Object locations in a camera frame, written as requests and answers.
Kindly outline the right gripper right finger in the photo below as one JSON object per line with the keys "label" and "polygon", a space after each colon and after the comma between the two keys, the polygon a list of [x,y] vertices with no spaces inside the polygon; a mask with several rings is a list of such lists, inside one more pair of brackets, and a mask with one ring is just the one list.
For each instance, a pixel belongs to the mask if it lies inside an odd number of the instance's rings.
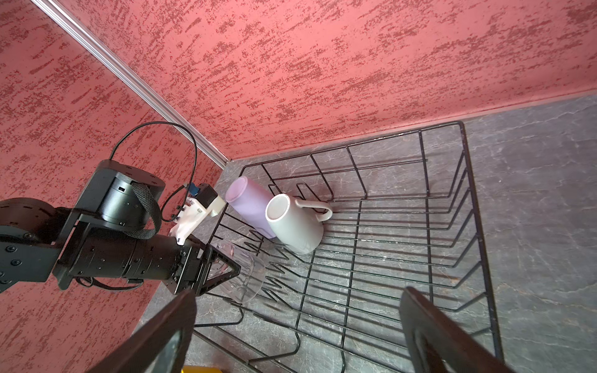
{"label": "right gripper right finger", "polygon": [[510,372],[416,288],[405,288],[400,319],[416,372]]}

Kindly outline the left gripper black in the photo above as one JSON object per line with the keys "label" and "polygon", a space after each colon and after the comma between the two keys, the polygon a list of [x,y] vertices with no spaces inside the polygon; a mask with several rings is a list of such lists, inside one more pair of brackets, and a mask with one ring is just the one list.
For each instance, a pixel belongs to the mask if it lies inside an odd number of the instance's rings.
{"label": "left gripper black", "polygon": [[186,290],[202,296],[240,275],[234,249],[205,245],[189,237],[135,239],[124,233],[80,222],[65,245],[53,275],[60,289],[75,279],[123,278],[131,283],[162,281],[177,295]]}

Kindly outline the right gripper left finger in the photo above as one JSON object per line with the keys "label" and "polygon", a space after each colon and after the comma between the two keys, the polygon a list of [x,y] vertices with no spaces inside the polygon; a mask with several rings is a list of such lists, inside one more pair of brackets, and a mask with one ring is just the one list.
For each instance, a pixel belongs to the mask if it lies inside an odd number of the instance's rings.
{"label": "right gripper left finger", "polygon": [[194,331],[194,293],[184,291],[91,372],[181,372]]}

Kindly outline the clear glass tumbler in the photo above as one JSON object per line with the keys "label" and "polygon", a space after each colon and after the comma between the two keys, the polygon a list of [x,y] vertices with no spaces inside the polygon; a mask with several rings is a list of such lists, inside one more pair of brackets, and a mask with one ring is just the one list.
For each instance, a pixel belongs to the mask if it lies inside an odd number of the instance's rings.
{"label": "clear glass tumbler", "polygon": [[239,274],[215,287],[216,292],[236,303],[247,304],[257,296],[264,285],[267,260],[229,241],[220,241],[215,248],[239,265]]}

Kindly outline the lavender plastic cup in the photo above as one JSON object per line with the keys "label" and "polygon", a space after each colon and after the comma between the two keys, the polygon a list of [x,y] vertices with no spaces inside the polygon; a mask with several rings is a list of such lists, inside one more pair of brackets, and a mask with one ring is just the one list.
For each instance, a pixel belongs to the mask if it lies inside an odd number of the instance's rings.
{"label": "lavender plastic cup", "polygon": [[271,192],[247,177],[239,177],[233,181],[225,194],[225,201],[243,220],[268,239],[276,237],[265,216],[266,207],[272,198]]}

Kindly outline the white ceramic mug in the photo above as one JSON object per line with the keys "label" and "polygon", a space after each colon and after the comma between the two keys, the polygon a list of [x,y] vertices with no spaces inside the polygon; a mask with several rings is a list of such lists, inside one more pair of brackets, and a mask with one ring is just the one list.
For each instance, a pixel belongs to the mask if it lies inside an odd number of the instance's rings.
{"label": "white ceramic mug", "polygon": [[297,255],[312,253],[321,244],[323,223],[333,216],[325,202],[302,200],[287,194],[273,197],[265,209],[265,218],[279,241]]}

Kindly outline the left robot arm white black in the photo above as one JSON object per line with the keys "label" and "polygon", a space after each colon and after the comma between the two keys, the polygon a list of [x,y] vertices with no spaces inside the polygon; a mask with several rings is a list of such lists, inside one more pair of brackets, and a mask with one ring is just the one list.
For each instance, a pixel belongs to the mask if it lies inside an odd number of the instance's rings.
{"label": "left robot arm white black", "polygon": [[173,236],[160,233],[158,177],[113,160],[96,168],[74,208],[34,198],[1,203],[1,288],[55,277],[60,289],[78,282],[104,286],[122,278],[129,289],[163,281],[172,293],[203,295],[239,276],[229,252],[195,238],[183,209]]}

